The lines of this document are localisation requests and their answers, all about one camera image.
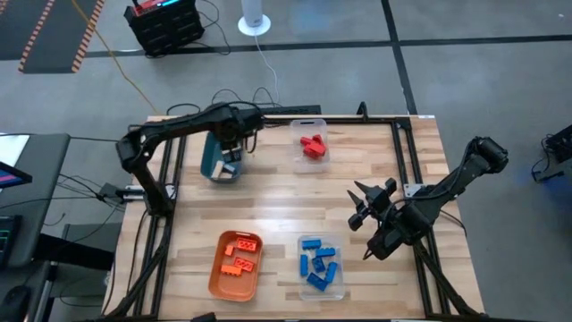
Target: yellow cable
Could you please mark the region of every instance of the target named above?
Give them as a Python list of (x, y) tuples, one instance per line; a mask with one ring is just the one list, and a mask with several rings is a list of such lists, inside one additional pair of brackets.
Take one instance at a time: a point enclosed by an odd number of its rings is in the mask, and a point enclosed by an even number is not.
[(147, 96), (143, 93), (143, 91), (137, 86), (135, 85), (135, 83), (133, 82), (133, 80), (131, 80), (129, 77), (127, 77), (127, 75), (125, 74), (125, 72), (123, 71), (122, 66), (119, 64), (119, 61), (117, 61), (117, 57), (115, 57), (114, 52), (109, 48), (109, 46), (107, 45), (107, 43), (105, 43), (105, 40), (103, 39), (103, 37), (101, 37), (101, 35), (99, 34), (99, 31), (97, 31), (96, 26), (89, 22), (89, 18), (88, 16), (83, 12), (83, 10), (81, 10), (80, 6), (78, 5), (78, 3), (76, 2), (76, 0), (71, 0), (71, 3), (73, 4), (73, 6), (75, 7), (75, 10), (78, 11), (78, 13), (80, 14), (81, 18), (83, 18), (84, 21), (86, 21), (86, 23), (88, 24), (88, 27), (93, 28), (93, 30), (96, 32), (97, 37), (99, 38), (99, 40), (101, 40), (101, 42), (104, 44), (105, 49), (107, 49), (107, 52), (109, 53), (109, 55), (113, 58), (115, 64), (117, 65), (117, 68), (119, 69), (119, 72), (122, 73), (123, 78), (129, 83), (131, 84), (131, 86), (133, 86), (134, 89), (137, 90), (137, 92), (139, 92), (139, 94), (141, 94), (141, 96), (149, 103), (149, 105), (151, 106), (151, 108), (153, 109), (153, 111), (155, 112), (155, 114), (157, 115), (161, 115), (163, 113), (160, 113), (156, 107), (153, 105), (153, 103), (151, 103), (151, 101), (149, 100), (149, 98), (147, 98)]

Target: gray floor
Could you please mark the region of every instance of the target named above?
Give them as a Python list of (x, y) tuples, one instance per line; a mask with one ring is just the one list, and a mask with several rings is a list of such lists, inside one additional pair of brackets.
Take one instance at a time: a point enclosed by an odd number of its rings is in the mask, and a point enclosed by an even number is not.
[[(265, 1), (273, 28), (263, 44), (384, 40), (388, 31), (379, 1)], [(97, 27), (112, 49), (139, 48), (122, 18), (128, 1), (107, 2)], [(232, 45), (254, 44), (235, 28), (238, 2), (216, 1)], [(209, 16), (214, 11), (198, 1)], [(401, 39), (478, 38), (572, 34), (569, 0), (391, 1)], [(221, 45), (220, 30), (203, 41)], [(90, 50), (102, 50), (92, 41)], [(365, 100), (372, 113), (405, 114), (390, 48), (266, 52), (279, 76), (281, 103), (320, 104), (326, 114), (354, 113)], [(420, 114), (435, 114), (451, 167), (475, 135), (495, 138), (510, 153), (507, 169), (482, 178), (460, 198), (463, 221), (487, 312), (499, 318), (568, 321), (572, 316), (571, 185), (557, 179), (535, 184), (530, 166), (540, 139), (572, 120), (570, 42), (475, 46), (404, 47)], [(122, 58), (125, 71), (155, 104), (205, 106), (222, 88), (250, 98), (259, 86), (273, 93), (273, 77), (259, 53)], [(0, 131), (67, 131), (118, 138), (150, 108), (108, 58), (84, 61), (77, 74), (22, 75), (18, 62), (0, 62)], [(63, 171), (98, 182), (129, 180), (113, 145), (78, 142)], [(55, 202), (47, 222), (100, 223), (108, 208), (96, 202)], [(114, 218), (121, 221), (121, 214)], [(46, 229), (61, 234), (63, 225)], [(53, 321), (89, 318), (96, 309), (56, 302)]]

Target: red lego brick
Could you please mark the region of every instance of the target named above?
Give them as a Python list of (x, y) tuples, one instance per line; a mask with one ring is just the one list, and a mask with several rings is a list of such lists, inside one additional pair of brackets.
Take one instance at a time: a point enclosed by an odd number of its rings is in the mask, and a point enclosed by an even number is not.
[(322, 136), (320, 134), (316, 134), (315, 136), (313, 136), (312, 140), (321, 146), (324, 145), (324, 141), (322, 140)]
[(253, 262), (251, 262), (247, 259), (244, 259), (244, 258), (240, 258), (240, 257), (237, 257), (234, 259), (234, 266), (240, 267), (247, 272), (252, 272), (252, 270), (254, 269), (254, 263)]
[(312, 158), (323, 157), (325, 155), (325, 146), (321, 146), (315, 142), (306, 145), (304, 154)]
[(311, 144), (312, 142), (314, 142), (312, 139), (304, 138), (304, 137), (300, 138), (300, 144), (303, 146)]
[(237, 248), (239, 250), (255, 252), (257, 251), (257, 241), (249, 240), (246, 238), (237, 238)]
[(226, 245), (226, 250), (224, 251), (224, 255), (226, 256), (232, 256), (232, 251), (234, 250), (234, 247), (231, 245)]
[(304, 155), (306, 155), (306, 157), (311, 157), (313, 159), (318, 159), (320, 157), (319, 154), (317, 154), (311, 147), (311, 144), (306, 145), (306, 147), (304, 148)]
[(242, 274), (242, 268), (234, 267), (232, 265), (223, 265), (221, 267), (221, 272), (228, 275), (240, 276)]

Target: blue toy block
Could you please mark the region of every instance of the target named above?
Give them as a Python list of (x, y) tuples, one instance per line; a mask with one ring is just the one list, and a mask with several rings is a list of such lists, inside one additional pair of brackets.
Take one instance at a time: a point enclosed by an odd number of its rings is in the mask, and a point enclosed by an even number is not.
[(316, 257), (333, 256), (335, 254), (336, 254), (336, 249), (334, 249), (334, 248), (315, 250), (315, 256)]
[(314, 265), (314, 270), (316, 273), (322, 273), (325, 271), (325, 265), (322, 258), (312, 258), (312, 265)]
[(322, 241), (320, 240), (310, 240), (302, 242), (302, 250), (313, 250), (322, 247)]
[(300, 275), (307, 275), (307, 255), (300, 255)]
[(338, 263), (330, 262), (328, 264), (328, 271), (325, 272), (325, 281), (328, 283), (333, 282), (333, 277), (336, 275), (336, 269), (338, 269)]
[(328, 286), (328, 282), (314, 273), (310, 273), (310, 276), (307, 277), (307, 282), (322, 292), (325, 291), (325, 288)]

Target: wooden tabletop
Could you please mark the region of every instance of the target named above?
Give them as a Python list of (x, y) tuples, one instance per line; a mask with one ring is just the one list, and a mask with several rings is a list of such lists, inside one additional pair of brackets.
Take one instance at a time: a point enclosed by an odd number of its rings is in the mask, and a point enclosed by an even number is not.
[[(411, 122), (423, 179), (425, 183), (437, 183), (449, 172), (437, 122), (417, 116), (412, 116)], [(376, 222), (367, 219), (358, 232), (352, 232), (347, 223), (355, 209), (346, 190), (358, 192), (354, 180), (372, 186), (383, 186), (390, 177), (399, 182), (389, 125), (329, 125), (331, 169), (325, 174), (304, 175), (294, 174), (291, 169), (289, 127), (264, 129), (258, 133), (256, 151), (244, 161), (246, 172), (230, 185), (215, 184), (200, 175), (205, 137), (205, 133), (188, 137), (159, 318), (193, 318), (211, 311), (218, 318), (424, 316), (413, 250), (404, 245), (385, 261), (373, 257), (364, 261), (366, 242), (372, 237)], [(409, 180), (413, 182), (404, 133), (401, 138)], [(162, 154), (160, 147), (148, 164), (156, 177)], [(399, 188), (392, 199), (401, 195)], [(125, 295), (136, 231), (144, 209), (142, 202), (127, 206), (108, 311)], [(458, 216), (454, 203), (444, 209)], [(147, 218), (139, 237), (133, 280), (139, 275), (148, 223)], [(216, 243), (227, 230), (256, 233), (264, 241), (257, 293), (248, 302), (218, 300), (207, 289)], [(440, 217), (434, 230), (443, 272), (467, 303), (482, 311), (462, 229)], [(335, 233), (342, 240), (346, 293), (340, 301), (299, 298), (297, 240), (300, 235), (312, 233)], [(427, 274), (434, 310), (438, 311), (434, 282), (428, 271)], [(150, 308), (154, 279), (152, 276), (147, 288), (144, 312)]]

